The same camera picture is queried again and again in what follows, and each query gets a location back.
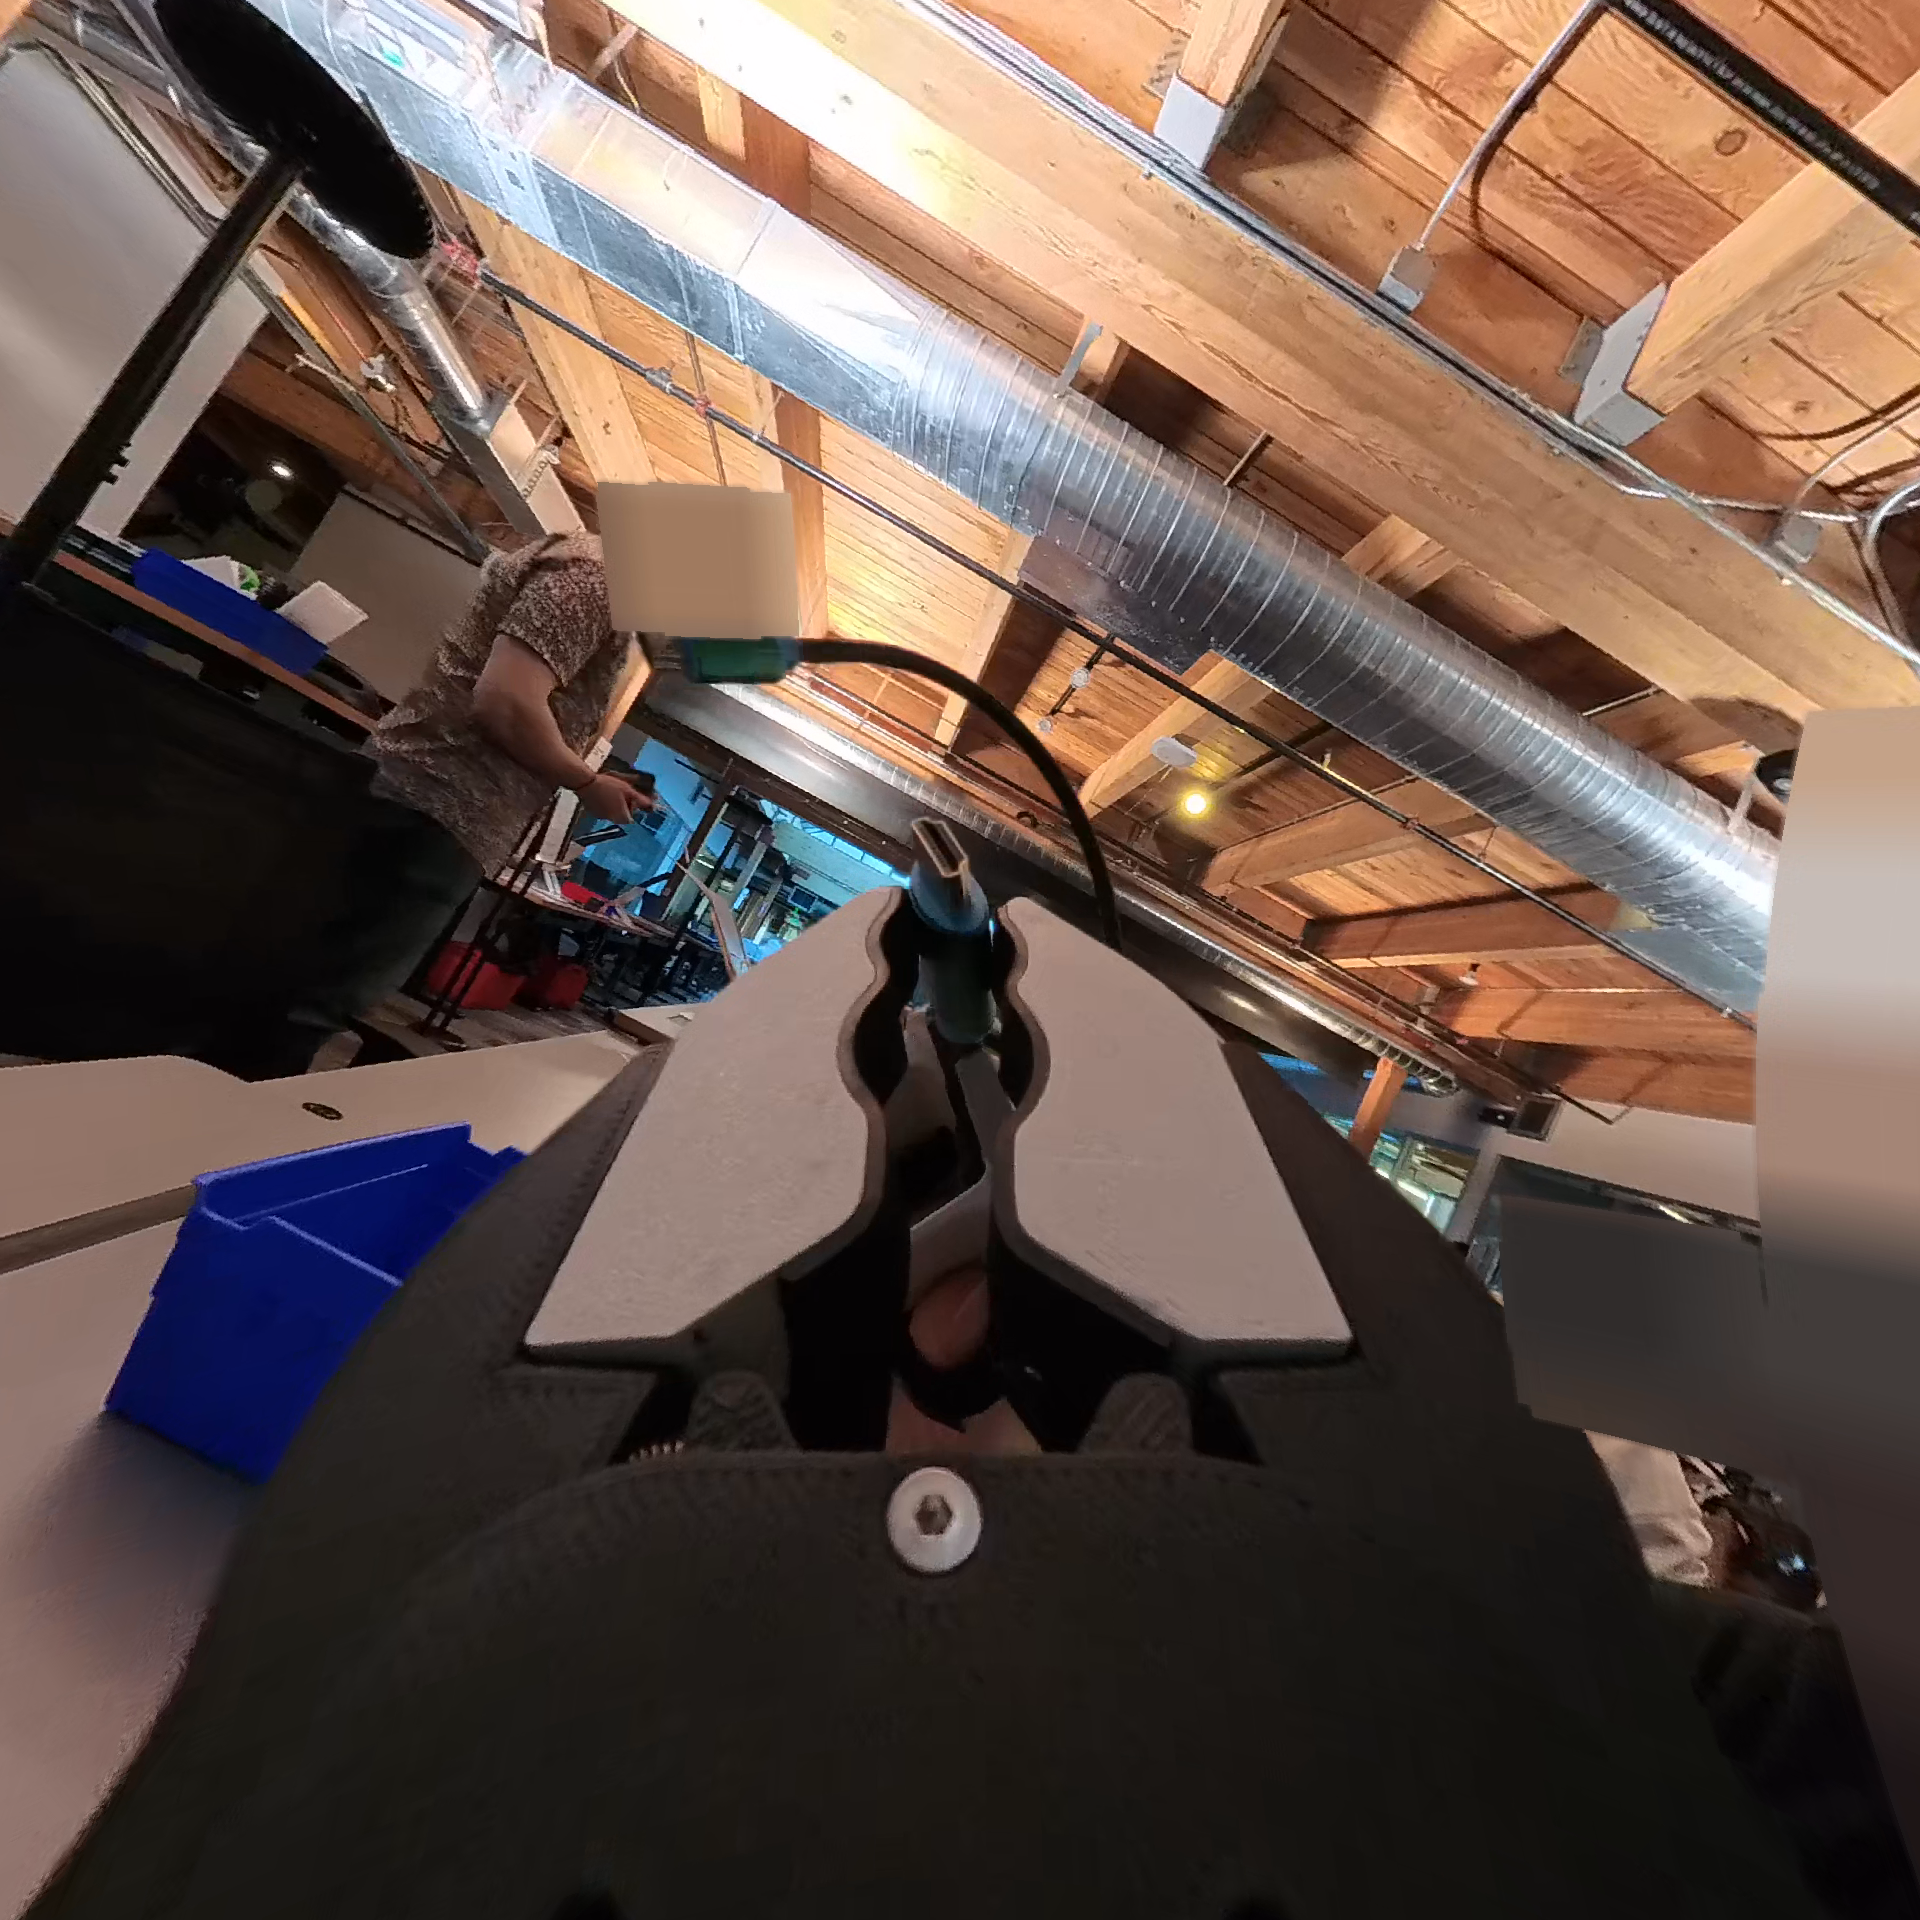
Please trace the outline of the large silver air duct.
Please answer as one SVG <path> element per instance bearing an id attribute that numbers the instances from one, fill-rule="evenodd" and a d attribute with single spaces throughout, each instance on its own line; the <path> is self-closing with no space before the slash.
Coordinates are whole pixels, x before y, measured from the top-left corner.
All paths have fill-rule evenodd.
<path id="1" fill-rule="evenodd" d="M 401 158 L 1031 539 L 1044 592 L 1177 675 L 1217 654 L 1627 909 L 1760 1005 L 1760 830 L 1184 455 L 512 38 L 267 3 Z"/>

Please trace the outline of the person's right hand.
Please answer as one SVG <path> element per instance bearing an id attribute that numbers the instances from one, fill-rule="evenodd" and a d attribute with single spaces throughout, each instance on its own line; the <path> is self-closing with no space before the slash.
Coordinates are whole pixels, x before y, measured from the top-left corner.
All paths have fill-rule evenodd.
<path id="1" fill-rule="evenodd" d="M 984 1405 L 991 1290 L 981 1265 L 931 1282 L 903 1323 L 885 1453 L 893 1456 L 1035 1456 L 1040 1441 L 1007 1399 Z"/>

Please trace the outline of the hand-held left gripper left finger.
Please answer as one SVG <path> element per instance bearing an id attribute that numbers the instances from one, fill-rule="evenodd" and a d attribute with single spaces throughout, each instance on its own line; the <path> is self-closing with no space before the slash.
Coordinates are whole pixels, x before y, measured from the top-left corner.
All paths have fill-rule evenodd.
<path id="1" fill-rule="evenodd" d="M 905 1305 L 888 1103 L 918 981 L 897 888 L 710 1000 L 640 1095 L 523 1349 L 768 1384 L 805 1449 L 877 1449 Z"/>

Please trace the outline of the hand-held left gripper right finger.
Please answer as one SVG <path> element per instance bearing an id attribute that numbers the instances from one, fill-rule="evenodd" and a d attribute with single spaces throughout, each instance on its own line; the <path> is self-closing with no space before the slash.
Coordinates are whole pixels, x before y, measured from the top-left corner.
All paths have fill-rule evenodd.
<path id="1" fill-rule="evenodd" d="M 1013 1112 L 991 1142 L 991 1366 L 1044 1449 L 1115 1384 L 1192 1393 L 1355 1353 L 1214 1029 L 1035 901 L 998 915 Z"/>

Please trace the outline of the blue storage bin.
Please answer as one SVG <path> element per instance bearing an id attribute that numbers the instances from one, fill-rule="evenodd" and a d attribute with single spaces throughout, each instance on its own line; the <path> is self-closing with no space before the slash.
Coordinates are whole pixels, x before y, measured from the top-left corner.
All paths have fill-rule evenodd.
<path id="1" fill-rule="evenodd" d="M 254 597 L 215 582 L 199 568 L 190 568 L 164 552 L 141 550 L 134 557 L 131 584 L 173 613 L 235 640 L 252 654 L 264 656 L 300 677 L 311 675 L 329 659 L 321 640 L 300 629 L 279 610 L 263 608 Z"/>
<path id="2" fill-rule="evenodd" d="M 199 1175 L 102 1411 L 264 1481 L 389 1298 L 520 1160 L 460 1122 Z"/>

